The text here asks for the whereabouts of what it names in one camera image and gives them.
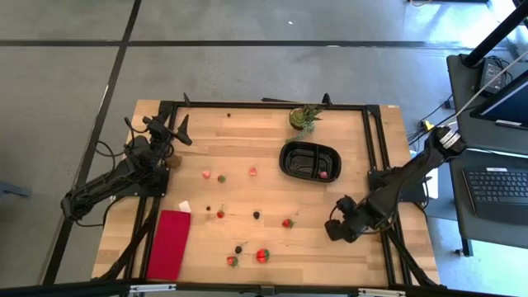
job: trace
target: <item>red cloth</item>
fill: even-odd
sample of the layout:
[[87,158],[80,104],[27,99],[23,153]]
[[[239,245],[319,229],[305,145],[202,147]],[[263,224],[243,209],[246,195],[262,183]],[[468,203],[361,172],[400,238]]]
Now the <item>red cloth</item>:
[[191,214],[172,210],[162,211],[150,253],[147,278],[177,280],[190,227]]

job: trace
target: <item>strawberry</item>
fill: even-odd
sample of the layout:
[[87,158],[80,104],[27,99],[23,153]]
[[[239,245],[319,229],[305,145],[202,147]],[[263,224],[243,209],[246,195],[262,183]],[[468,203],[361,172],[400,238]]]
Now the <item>strawberry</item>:
[[219,219],[222,219],[222,218],[225,216],[225,213],[224,213],[224,205],[222,205],[222,207],[220,208],[220,210],[216,212],[216,216],[219,217]]
[[238,265],[238,258],[228,257],[228,265],[231,267],[236,267]]
[[261,248],[257,251],[257,261],[260,263],[266,263],[270,259],[270,251],[265,248]]
[[282,221],[282,225],[285,227],[285,228],[293,228],[294,227],[294,224],[295,222],[292,221],[291,219],[285,219],[284,221]]

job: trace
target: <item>black plastic container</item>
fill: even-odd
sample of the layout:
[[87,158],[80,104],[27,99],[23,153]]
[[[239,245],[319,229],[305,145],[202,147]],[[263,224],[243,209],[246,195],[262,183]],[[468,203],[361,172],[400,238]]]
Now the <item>black plastic container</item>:
[[[279,166],[291,177],[333,182],[341,173],[341,157],[335,149],[326,145],[292,141],[282,147]],[[321,178],[320,172],[327,172],[328,178]]]

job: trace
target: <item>wooden table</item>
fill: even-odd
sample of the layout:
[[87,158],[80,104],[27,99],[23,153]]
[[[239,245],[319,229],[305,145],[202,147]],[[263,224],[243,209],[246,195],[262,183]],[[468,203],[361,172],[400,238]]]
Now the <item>wooden table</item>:
[[[160,101],[138,101],[132,120],[141,130],[143,116],[158,113]],[[381,106],[381,119],[392,166],[409,160],[401,111]],[[332,183],[317,183],[286,176],[278,157],[285,139],[295,135],[288,123],[288,110],[237,108],[178,108],[176,127],[190,115],[188,134],[193,145],[174,142],[182,165],[172,170],[161,210],[179,210],[184,200],[191,206],[191,230],[178,282],[219,284],[386,286],[387,276],[379,235],[363,235],[354,243],[332,242],[324,222],[338,198],[345,194],[360,201],[368,193],[366,173],[370,169],[365,132],[359,111],[324,111],[315,131],[305,141],[335,148],[342,158],[341,176]],[[380,148],[375,140],[378,166]],[[258,175],[248,174],[250,167]],[[210,170],[212,177],[201,173]],[[227,181],[216,181],[222,174]],[[138,199],[124,198],[108,214],[92,275],[107,271],[129,243]],[[226,216],[216,211],[222,205]],[[259,211],[260,219],[252,213]],[[427,224],[413,204],[401,203],[399,213],[406,246],[420,267],[438,282]],[[292,218],[292,229],[281,226]],[[238,255],[239,266],[226,264],[237,245],[247,242]],[[255,253],[267,248],[266,264]],[[393,260],[401,282],[398,252]],[[133,275],[139,274],[143,247],[139,247]]]

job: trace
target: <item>concrete floor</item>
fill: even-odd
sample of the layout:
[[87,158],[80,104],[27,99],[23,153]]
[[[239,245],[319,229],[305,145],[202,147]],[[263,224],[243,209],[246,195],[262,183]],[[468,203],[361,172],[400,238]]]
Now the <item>concrete floor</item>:
[[[120,40],[132,0],[0,2],[0,39]],[[476,45],[497,23],[486,5],[404,1],[144,1],[133,40],[420,40]],[[0,287],[34,285],[72,184],[117,48],[0,47],[0,180],[32,189],[0,199]],[[395,104],[408,132],[450,95],[447,49],[309,47],[128,48],[101,139],[121,146],[138,99],[257,101],[262,97]],[[500,52],[507,57],[507,52]],[[441,111],[432,120],[449,115]],[[96,157],[94,177],[109,168]],[[85,219],[98,223],[103,204]],[[460,247],[456,222],[430,219],[441,282],[453,289],[528,295],[528,252]],[[86,281],[101,230],[74,227],[59,282]],[[180,293],[202,296],[209,293]],[[235,296],[238,294],[222,293]]]

